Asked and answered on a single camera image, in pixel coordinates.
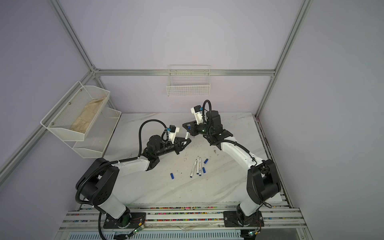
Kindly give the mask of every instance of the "white mesh basket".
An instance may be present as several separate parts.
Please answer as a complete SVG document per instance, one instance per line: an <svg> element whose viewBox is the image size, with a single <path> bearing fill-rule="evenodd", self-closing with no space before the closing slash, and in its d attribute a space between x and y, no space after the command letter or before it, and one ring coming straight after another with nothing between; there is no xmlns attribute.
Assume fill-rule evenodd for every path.
<svg viewBox="0 0 384 240"><path fill-rule="evenodd" d="M167 94L170 97L206 96L210 94L210 90L209 69L169 70Z"/></svg>
<svg viewBox="0 0 384 240"><path fill-rule="evenodd" d="M89 133L89 130L95 123L95 120L98 118L101 111L104 109L104 106L108 102L109 94L109 91L96 86L81 85L78 91L67 102L65 107L60 110L56 117L53 118L48 126L44 125L43 122L41 122L41 124L62 141L84 141ZM94 114L90 125L85 130L85 133L70 130L72 124L82 113L85 105L93 99L100 99L104 97L105 99L100 104L98 111Z"/></svg>
<svg viewBox="0 0 384 240"><path fill-rule="evenodd" d="M102 157L119 121L121 112L105 107L84 141L72 149L83 158Z"/></svg>

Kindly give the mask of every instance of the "tabletop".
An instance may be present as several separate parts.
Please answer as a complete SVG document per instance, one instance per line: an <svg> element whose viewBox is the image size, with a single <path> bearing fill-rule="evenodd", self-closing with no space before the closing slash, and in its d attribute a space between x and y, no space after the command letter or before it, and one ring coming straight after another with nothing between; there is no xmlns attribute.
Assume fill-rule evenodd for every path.
<svg viewBox="0 0 384 240"><path fill-rule="evenodd" d="M251 113L220 113L223 128L256 156L267 159ZM191 113L127 113L122 114L106 150L109 161L137 156L140 125L158 119L165 125L180 127L178 137L185 137L182 124L194 121ZM149 122L142 129L142 148L152 135L161 135L164 127ZM228 154L209 143L202 135L189 136L192 142L179 155L175 152L160 156L160 162L150 171L135 172L116 180L113 194L126 205L191 206L236 205L247 195L247 171ZM206 173L190 178L193 164L200 156ZM267 200L281 202L280 194Z"/></svg>

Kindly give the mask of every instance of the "mesh shelf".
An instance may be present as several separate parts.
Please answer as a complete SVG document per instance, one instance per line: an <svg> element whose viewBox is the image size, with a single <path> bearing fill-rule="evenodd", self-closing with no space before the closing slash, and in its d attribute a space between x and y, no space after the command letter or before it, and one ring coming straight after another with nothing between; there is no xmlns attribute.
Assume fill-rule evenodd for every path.
<svg viewBox="0 0 384 240"><path fill-rule="evenodd" d="M96 119L84 141L74 144L72 149L83 158L102 157L119 121L121 112L105 107Z"/></svg>
<svg viewBox="0 0 384 240"><path fill-rule="evenodd" d="M190 65L209 67L208 65ZM210 94L209 69L169 70L167 94L177 96L206 96Z"/></svg>
<svg viewBox="0 0 384 240"><path fill-rule="evenodd" d="M109 91L96 86L83 86L80 82L77 82L75 85L79 85L79 89L56 117L48 125L44 125L43 120L41 121L43 126L62 141L84 141L95 124L95 120L108 102L110 95ZM95 108L94 111L96 112L91 114L92 118L88 121L89 126L81 132L71 130L71 126L81 115L84 107L94 99L102 99L102 101Z"/></svg>

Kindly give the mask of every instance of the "brown cloth in basket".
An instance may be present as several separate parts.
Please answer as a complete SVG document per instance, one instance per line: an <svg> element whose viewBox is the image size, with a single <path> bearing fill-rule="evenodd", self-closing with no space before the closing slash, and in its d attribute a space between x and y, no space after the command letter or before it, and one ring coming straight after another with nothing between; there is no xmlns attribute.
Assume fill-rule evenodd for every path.
<svg viewBox="0 0 384 240"><path fill-rule="evenodd" d="M80 116L76 118L70 129L75 132L85 133L88 127L90 126L93 118L95 117L96 113L99 111L105 98L106 97L93 99L87 105L85 105Z"/></svg>

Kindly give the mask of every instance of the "white wall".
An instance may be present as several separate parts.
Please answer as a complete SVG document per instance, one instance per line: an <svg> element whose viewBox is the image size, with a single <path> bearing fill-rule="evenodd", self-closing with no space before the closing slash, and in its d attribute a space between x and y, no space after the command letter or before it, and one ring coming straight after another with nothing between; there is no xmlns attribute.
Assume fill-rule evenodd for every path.
<svg viewBox="0 0 384 240"><path fill-rule="evenodd" d="M87 68L46 0L0 3L0 165ZM53 239L83 160L46 134L0 191L1 239Z"/></svg>
<svg viewBox="0 0 384 240"><path fill-rule="evenodd" d="M302 0L61 0L98 68L274 69Z"/></svg>
<svg viewBox="0 0 384 240"><path fill-rule="evenodd" d="M105 87L123 113L190 113L206 99L220 112L256 113L268 76L213 76L210 96L168 97L167 76L103 76Z"/></svg>
<svg viewBox="0 0 384 240"><path fill-rule="evenodd" d="M261 121L318 239L382 239L384 2L314 0Z"/></svg>

